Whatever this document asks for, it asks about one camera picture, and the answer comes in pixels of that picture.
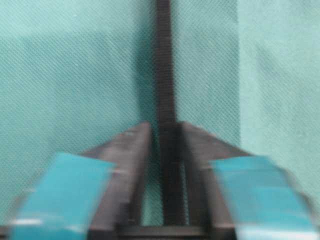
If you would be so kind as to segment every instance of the teal fabric background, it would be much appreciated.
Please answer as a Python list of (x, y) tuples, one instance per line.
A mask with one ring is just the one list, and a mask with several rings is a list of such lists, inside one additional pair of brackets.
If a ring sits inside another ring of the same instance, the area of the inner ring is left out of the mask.
[[(292, 172), (320, 212), (320, 2), (172, 0), (179, 120)], [(156, 127), (155, 1), (0, 1), (0, 223), (54, 152)], [(154, 141), (144, 224), (160, 225)]]

